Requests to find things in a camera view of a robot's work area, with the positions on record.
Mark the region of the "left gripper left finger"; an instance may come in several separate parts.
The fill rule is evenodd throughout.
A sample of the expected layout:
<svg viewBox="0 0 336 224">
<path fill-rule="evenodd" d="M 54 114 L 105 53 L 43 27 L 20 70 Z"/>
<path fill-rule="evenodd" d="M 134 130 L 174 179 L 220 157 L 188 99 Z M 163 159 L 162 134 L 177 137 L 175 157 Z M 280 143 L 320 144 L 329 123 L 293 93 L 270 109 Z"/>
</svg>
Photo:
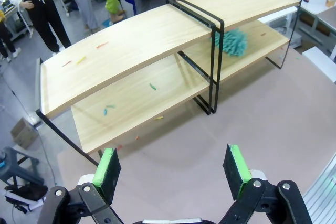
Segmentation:
<svg viewBox="0 0 336 224">
<path fill-rule="evenodd" d="M 95 223 L 122 223 L 111 207 L 120 171 L 117 150 L 106 149 L 91 182 L 71 191 L 60 186 L 48 191 L 38 223 L 79 223 L 83 217 Z"/>
</svg>

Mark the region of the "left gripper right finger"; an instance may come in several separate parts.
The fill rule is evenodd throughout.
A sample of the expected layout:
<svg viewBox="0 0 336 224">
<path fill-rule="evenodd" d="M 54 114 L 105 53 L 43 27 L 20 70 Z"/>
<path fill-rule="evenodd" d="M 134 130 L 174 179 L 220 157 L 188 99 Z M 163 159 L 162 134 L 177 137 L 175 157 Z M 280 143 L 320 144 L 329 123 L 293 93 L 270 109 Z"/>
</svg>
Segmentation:
<svg viewBox="0 0 336 224">
<path fill-rule="evenodd" d="M 252 177 L 238 145 L 227 145 L 223 168 L 234 203 L 220 223 L 248 223 L 255 212 L 271 223 L 312 223 L 297 184 Z"/>
</svg>

